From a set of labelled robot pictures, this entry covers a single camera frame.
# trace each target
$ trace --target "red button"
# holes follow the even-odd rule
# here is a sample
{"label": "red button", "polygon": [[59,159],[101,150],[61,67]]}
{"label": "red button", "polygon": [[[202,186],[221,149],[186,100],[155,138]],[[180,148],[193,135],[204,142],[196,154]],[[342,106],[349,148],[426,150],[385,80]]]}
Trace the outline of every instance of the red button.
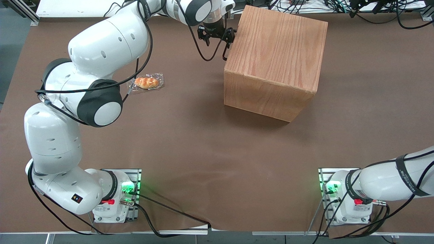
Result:
{"label": "red button", "polygon": [[354,199],[354,204],[360,205],[360,204],[363,204],[363,201],[361,199]]}
{"label": "red button", "polygon": [[108,203],[109,205],[113,205],[113,204],[115,204],[115,200],[114,199],[110,199],[110,200],[107,200],[107,201],[101,201],[102,203]]}

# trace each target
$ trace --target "cable connector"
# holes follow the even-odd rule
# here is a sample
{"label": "cable connector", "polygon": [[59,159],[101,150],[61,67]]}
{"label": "cable connector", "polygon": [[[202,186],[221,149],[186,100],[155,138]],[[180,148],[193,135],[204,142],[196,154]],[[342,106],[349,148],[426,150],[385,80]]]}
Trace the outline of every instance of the cable connector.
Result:
{"label": "cable connector", "polygon": [[380,200],[372,200],[372,203],[378,206],[382,206],[382,207],[386,207],[387,206],[387,202],[385,201],[380,201]]}
{"label": "cable connector", "polygon": [[134,206],[134,202],[133,201],[127,201],[127,200],[120,200],[119,204],[120,205],[126,205],[126,206],[129,206],[129,207]]}
{"label": "cable connector", "polygon": [[51,103],[50,99],[48,99],[48,96],[42,93],[38,94],[38,99],[47,105]]}

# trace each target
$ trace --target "white label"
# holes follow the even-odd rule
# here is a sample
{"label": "white label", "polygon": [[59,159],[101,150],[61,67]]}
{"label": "white label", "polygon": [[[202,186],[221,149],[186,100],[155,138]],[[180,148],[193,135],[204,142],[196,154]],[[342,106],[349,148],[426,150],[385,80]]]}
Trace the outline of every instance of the white label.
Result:
{"label": "white label", "polygon": [[106,207],[104,207],[104,206],[99,205],[99,206],[96,206],[96,207],[94,208],[94,210],[95,210],[95,211],[98,211],[98,212],[105,212],[105,211],[110,210],[110,208],[106,208]]}
{"label": "white label", "polygon": [[371,210],[371,206],[354,205],[353,210],[358,212],[367,212]]}

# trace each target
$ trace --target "packaged bread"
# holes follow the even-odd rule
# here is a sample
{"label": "packaged bread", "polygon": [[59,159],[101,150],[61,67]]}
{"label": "packaged bread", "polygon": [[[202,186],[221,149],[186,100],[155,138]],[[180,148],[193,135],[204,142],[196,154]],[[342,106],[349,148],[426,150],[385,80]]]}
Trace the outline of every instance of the packaged bread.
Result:
{"label": "packaged bread", "polygon": [[142,89],[150,89],[150,88],[157,87],[159,82],[155,78],[139,77],[139,78],[136,78],[136,80],[134,81],[134,84],[136,84],[138,87],[140,87]]}
{"label": "packaged bread", "polygon": [[160,73],[154,73],[154,74],[147,74],[145,76],[139,76],[136,79],[131,79],[130,81],[130,89],[128,91],[128,94],[130,92],[134,93],[140,93],[140,92],[147,92],[152,90],[158,90],[164,85],[164,78],[163,74]]}

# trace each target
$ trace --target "black strap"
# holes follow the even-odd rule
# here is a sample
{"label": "black strap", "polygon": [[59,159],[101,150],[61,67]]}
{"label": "black strap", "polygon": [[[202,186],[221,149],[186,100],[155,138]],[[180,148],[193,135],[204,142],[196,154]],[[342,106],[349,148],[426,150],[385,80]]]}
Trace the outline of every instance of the black strap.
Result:
{"label": "black strap", "polygon": [[404,184],[408,187],[408,189],[410,189],[410,191],[419,197],[423,197],[423,196],[429,196],[428,193],[422,191],[421,189],[419,189],[416,184],[413,182],[413,180],[411,179],[410,175],[408,174],[407,168],[405,167],[405,163],[404,163],[404,157],[407,156],[407,154],[401,155],[399,157],[396,158],[396,169],[399,172],[399,176],[401,176],[402,181],[404,182]]}
{"label": "black strap", "polygon": [[110,200],[116,193],[116,189],[118,188],[118,178],[113,173],[113,171],[104,170],[104,169],[102,169],[101,171],[107,172],[112,177],[112,181],[113,181],[112,188],[111,188],[110,192],[105,197],[103,197],[101,199],[101,201],[107,201],[107,200]]}
{"label": "black strap", "polygon": [[350,172],[345,177],[345,187],[347,188],[348,195],[352,199],[360,199],[360,200],[362,200],[363,204],[370,204],[372,202],[372,199],[360,196],[360,194],[357,194],[357,192],[351,186],[351,184],[352,184],[351,178],[352,178],[352,175],[354,174],[354,172],[356,172],[356,171],[358,171],[358,169],[350,170]]}
{"label": "black strap", "polygon": [[141,6],[143,7],[143,12],[145,13],[145,21],[147,21],[152,15],[151,9],[149,8],[149,5],[146,2],[146,0],[139,0],[139,1],[141,3]]}

